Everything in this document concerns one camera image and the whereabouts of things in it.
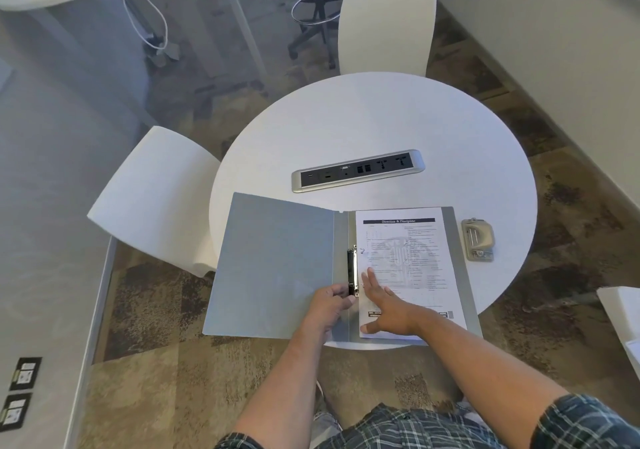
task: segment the cable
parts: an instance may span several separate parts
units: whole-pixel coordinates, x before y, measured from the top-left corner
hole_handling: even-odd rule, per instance
[[[133,30],[136,31],[136,33],[140,37],[140,40],[144,41],[146,44],[149,45],[149,47],[151,47],[153,49],[164,50],[166,48],[166,46],[169,44],[169,26],[166,24],[166,20],[164,19],[164,15],[162,14],[162,11],[160,11],[156,7],[156,5],[151,2],[151,0],[147,0],[147,2],[153,7],[153,9],[155,9],[158,12],[158,14],[160,15],[160,17],[162,18],[162,21],[164,23],[164,43],[160,47],[152,45],[151,43],[149,43],[147,41],[147,39],[144,36],[142,36],[142,34],[138,31],[138,28],[136,27],[136,24],[133,21],[133,17],[131,16],[131,13],[129,12],[129,7],[127,6],[127,1],[126,0],[122,0],[122,4],[124,5],[124,10],[127,12],[127,16],[129,17],[129,21],[131,22],[131,26],[133,26]]]

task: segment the white wall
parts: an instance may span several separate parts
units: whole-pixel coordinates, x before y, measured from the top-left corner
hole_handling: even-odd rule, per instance
[[[141,100],[142,51],[119,25],[117,2],[54,11]],[[26,422],[0,433],[0,447],[57,449],[70,426],[109,240],[86,213],[131,150],[138,121],[28,15],[0,13],[0,58],[14,68],[0,91],[0,398],[18,357],[44,357]]]
[[[640,0],[441,0],[640,206]]]

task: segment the binder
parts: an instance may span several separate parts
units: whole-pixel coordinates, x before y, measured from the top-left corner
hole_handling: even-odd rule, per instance
[[[482,336],[454,210],[442,207],[442,213],[467,329]],[[355,248],[355,212],[234,193],[202,332],[289,339],[316,289],[348,283],[356,303],[342,313],[330,344],[424,344],[360,337],[358,297],[364,293]]]

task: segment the person's right hand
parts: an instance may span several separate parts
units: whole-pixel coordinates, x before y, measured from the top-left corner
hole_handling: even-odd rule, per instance
[[[417,319],[424,308],[400,299],[388,287],[380,287],[371,267],[362,273],[362,283],[365,294],[376,303],[382,314],[377,320],[360,326],[360,331],[365,334],[379,331],[404,336],[417,334]]]

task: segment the paper document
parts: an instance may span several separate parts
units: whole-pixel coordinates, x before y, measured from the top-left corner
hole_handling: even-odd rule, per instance
[[[451,262],[442,209],[356,212],[358,270],[372,267],[381,286],[400,299],[431,308],[467,328]],[[380,309],[359,281],[360,325],[376,320]],[[360,333],[362,338],[417,339],[389,332]]]

